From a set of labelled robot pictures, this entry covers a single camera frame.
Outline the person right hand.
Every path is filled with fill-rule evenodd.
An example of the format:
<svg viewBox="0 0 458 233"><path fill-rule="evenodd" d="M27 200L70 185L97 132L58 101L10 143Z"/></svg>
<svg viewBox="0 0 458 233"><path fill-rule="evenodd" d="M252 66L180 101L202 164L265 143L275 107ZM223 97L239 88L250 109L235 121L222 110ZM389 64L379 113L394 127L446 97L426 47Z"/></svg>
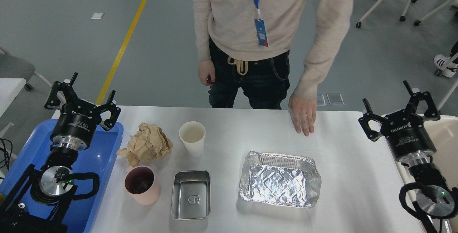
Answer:
<svg viewBox="0 0 458 233"><path fill-rule="evenodd" d="M205 86L213 86L216 81L215 68L211 60L200 61L198 65L200 83Z"/></svg>

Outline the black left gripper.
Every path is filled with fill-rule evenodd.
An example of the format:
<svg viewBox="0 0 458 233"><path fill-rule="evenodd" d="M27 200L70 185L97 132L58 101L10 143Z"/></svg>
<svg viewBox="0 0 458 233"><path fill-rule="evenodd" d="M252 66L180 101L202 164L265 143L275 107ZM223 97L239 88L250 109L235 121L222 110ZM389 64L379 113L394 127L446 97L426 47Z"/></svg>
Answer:
<svg viewBox="0 0 458 233"><path fill-rule="evenodd" d="M73 89L77 76L78 73L74 73L69 83L55 81L44 108L61 111L50 136L53 144L70 144L71 149L85 150L90 146L97 125L110 131L121 109L113 102L116 91L111 91L103 105L83 105ZM102 121L101 114L104 112L110 112L110 116Z"/></svg>

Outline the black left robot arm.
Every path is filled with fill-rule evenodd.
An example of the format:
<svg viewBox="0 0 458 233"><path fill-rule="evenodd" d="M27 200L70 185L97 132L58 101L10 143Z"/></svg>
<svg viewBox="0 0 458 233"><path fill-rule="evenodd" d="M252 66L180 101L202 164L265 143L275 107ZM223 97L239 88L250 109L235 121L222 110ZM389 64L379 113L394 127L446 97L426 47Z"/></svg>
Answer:
<svg viewBox="0 0 458 233"><path fill-rule="evenodd" d="M121 109L96 106L73 89L77 78L54 82L41 122L1 183L2 233L88 233L100 207L124 132Z"/></svg>

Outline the person left hand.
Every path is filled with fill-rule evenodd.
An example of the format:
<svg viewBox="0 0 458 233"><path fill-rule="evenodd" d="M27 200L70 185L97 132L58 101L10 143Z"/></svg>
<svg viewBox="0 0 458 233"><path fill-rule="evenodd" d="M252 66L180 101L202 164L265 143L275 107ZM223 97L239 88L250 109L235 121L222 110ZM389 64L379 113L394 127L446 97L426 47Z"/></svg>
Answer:
<svg viewBox="0 0 458 233"><path fill-rule="evenodd" d="M306 137L314 133L316 121L316 99L303 99L292 94L288 107L292 111L292 122L297 133L303 133Z"/></svg>

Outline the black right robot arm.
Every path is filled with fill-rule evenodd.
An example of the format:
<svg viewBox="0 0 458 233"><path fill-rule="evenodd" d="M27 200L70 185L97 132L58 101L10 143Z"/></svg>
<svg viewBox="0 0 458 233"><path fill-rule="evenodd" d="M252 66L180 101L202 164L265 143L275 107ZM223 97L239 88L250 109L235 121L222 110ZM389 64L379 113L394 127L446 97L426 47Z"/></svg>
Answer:
<svg viewBox="0 0 458 233"><path fill-rule="evenodd" d="M406 107L391 114L373 113L368 99L359 119L365 135L375 142L385 137L395 161L408 168L414 178L399 192L402 208L418 219L426 232L436 233L432 219L442 223L457 215L457 187L449 188L440 169L433 163L437 149L424 126L425 121L437 121L440 114L428 91L410 87L404 80L410 99Z"/></svg>

